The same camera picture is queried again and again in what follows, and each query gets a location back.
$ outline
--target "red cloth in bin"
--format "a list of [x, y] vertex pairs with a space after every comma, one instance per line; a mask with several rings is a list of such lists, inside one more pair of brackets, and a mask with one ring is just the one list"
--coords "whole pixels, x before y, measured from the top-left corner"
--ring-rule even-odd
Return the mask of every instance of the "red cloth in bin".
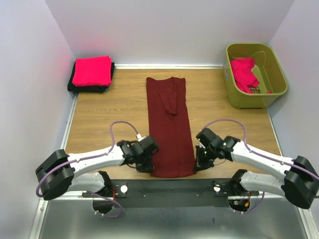
[[109, 86], [112, 59], [108, 56], [75, 60], [76, 69], [72, 83], [82, 86]]
[[259, 81], [251, 72], [255, 66], [252, 58], [240, 58], [230, 62], [236, 86], [243, 92], [253, 94], [249, 87], [257, 88]]
[[177, 178], [192, 175], [195, 165], [186, 106], [185, 79], [146, 79], [150, 135], [159, 145], [152, 157], [152, 176]]

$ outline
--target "maroon pants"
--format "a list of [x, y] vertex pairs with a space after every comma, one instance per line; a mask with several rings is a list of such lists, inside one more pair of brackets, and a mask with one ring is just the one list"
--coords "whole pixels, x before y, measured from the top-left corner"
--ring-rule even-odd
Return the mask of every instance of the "maroon pants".
[[194, 174], [185, 79], [157, 81], [147, 77], [146, 91], [150, 135], [159, 145], [159, 152], [152, 159], [152, 176], [176, 178]]

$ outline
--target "pink cloth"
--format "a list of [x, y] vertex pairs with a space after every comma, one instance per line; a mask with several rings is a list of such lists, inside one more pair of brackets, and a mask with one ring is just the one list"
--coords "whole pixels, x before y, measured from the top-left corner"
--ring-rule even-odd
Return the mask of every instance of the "pink cloth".
[[249, 87], [257, 88], [259, 81], [251, 72], [255, 66], [255, 61], [252, 58], [240, 58], [230, 62], [235, 82], [237, 87], [246, 93], [253, 94]]
[[108, 56], [75, 60], [75, 86], [109, 86], [111, 84], [112, 59]]

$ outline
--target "white wall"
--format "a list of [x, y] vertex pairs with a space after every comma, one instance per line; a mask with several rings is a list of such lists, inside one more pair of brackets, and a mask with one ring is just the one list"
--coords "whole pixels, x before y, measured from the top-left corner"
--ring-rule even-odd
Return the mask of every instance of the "white wall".
[[269, 43], [294, 0], [46, 0], [76, 57], [222, 64], [232, 42]]
[[36, 167], [61, 143], [74, 57], [42, 0], [0, 8], [0, 238], [29, 237]]
[[[319, 172], [319, 1], [296, 0], [271, 41], [288, 92], [269, 107], [283, 154], [308, 158]], [[319, 226], [319, 200], [312, 205]]]

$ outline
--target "green bin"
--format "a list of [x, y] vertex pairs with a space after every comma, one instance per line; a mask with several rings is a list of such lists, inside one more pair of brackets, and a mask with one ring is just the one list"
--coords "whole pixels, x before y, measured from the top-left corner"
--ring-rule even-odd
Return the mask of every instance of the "green bin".
[[[238, 58], [253, 58], [252, 72], [259, 80], [258, 88], [251, 88], [254, 94], [241, 91], [235, 83], [230, 62]], [[236, 43], [226, 48], [224, 79], [230, 105], [234, 108], [265, 108], [287, 91], [287, 82], [273, 50], [260, 43]]]

